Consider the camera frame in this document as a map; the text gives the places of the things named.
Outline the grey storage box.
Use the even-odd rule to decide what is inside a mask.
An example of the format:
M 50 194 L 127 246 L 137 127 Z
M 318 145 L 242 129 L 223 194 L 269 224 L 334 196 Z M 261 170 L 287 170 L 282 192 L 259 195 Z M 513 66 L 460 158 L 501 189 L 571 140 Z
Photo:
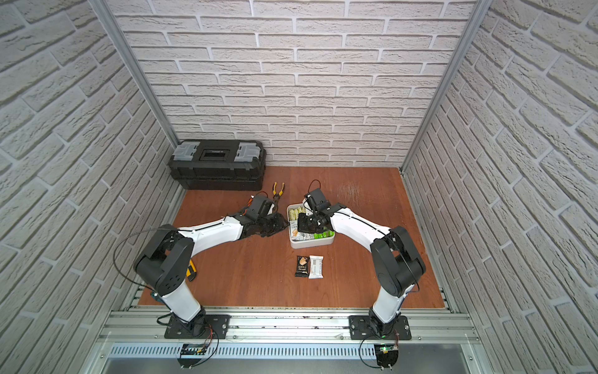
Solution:
M 291 221 L 289 218 L 289 210 L 293 209 L 293 208 L 301 208 L 302 212 L 301 213 L 305 213 L 306 215 L 310 216 L 312 215 L 311 210 L 309 210 L 308 207 L 305 206 L 305 204 L 291 204 L 287 207 L 287 220 L 289 221 L 289 238 L 290 238 L 290 242 L 291 242 L 291 247 L 293 249 L 305 249 L 305 248 L 310 248 L 310 247 L 316 247 L 316 246 L 328 246 L 331 245 L 334 241 L 334 238 L 323 238 L 322 234 L 309 234 L 309 233 L 303 233 L 303 232 L 299 232 L 298 230 L 298 220 L 297 221 Z

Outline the white cookie packet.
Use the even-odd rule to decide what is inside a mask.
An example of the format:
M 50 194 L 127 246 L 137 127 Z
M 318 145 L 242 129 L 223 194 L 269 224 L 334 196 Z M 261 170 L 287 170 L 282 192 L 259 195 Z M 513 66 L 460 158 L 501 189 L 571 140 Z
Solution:
M 323 257 L 310 256 L 309 279 L 323 279 Z

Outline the black cookie packet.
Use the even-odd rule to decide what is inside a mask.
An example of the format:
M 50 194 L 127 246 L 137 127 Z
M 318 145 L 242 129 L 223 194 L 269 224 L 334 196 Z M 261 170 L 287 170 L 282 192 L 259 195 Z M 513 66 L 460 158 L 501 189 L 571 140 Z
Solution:
M 309 257 L 297 256 L 295 277 L 309 277 Z

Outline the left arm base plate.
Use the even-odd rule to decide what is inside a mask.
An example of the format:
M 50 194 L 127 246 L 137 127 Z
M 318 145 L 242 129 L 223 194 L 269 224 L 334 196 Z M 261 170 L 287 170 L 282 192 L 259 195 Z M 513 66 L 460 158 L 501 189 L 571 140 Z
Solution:
M 227 336 L 230 315 L 196 316 L 189 323 L 183 322 L 177 316 L 171 316 L 166 327 L 165 339 L 224 339 Z

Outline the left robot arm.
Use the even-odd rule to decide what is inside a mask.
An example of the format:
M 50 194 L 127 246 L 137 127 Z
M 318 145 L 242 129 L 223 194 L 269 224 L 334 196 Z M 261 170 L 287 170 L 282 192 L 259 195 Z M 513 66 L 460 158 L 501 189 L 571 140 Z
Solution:
M 253 235 L 270 237 L 289 222 L 276 204 L 258 195 L 237 213 L 193 227 L 165 224 L 157 229 L 133 264 L 133 269 L 184 324 L 197 324 L 205 315 L 186 284 L 190 260 L 200 252 Z

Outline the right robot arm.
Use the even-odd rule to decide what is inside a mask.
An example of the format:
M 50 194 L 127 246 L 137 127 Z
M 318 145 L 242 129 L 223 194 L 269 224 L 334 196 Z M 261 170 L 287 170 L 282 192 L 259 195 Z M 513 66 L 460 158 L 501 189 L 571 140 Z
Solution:
M 426 272 L 411 235 L 401 226 L 375 224 L 343 204 L 332 204 L 320 189 L 307 193 L 305 204 L 308 212 L 298 216 L 299 232 L 345 235 L 372 255 L 381 289 L 369 317 L 372 327 L 383 335 L 382 330 L 395 323 L 406 296 L 420 291 L 419 280 Z

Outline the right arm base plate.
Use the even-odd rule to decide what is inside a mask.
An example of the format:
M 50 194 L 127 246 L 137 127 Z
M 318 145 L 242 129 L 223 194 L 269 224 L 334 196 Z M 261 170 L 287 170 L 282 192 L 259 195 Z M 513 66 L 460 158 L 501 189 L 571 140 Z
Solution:
M 348 317 L 350 339 L 361 341 L 364 339 L 381 339 L 395 341 L 410 341 L 411 327 L 406 316 L 398 315 L 388 324 L 383 324 L 375 316 L 356 315 Z

